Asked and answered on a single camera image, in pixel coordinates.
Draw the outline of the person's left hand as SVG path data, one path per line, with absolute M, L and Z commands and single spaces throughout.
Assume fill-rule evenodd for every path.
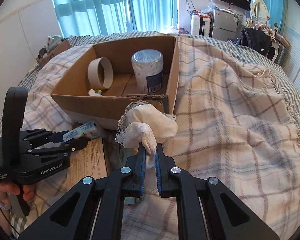
M 23 200 L 26 202 L 31 202 L 34 199 L 36 184 L 32 185 L 23 185 Z M 10 205 L 8 200 L 8 194 L 11 195 L 20 195 L 21 190 L 19 186 L 14 183 L 1 183 L 0 184 L 0 202 L 4 205 Z

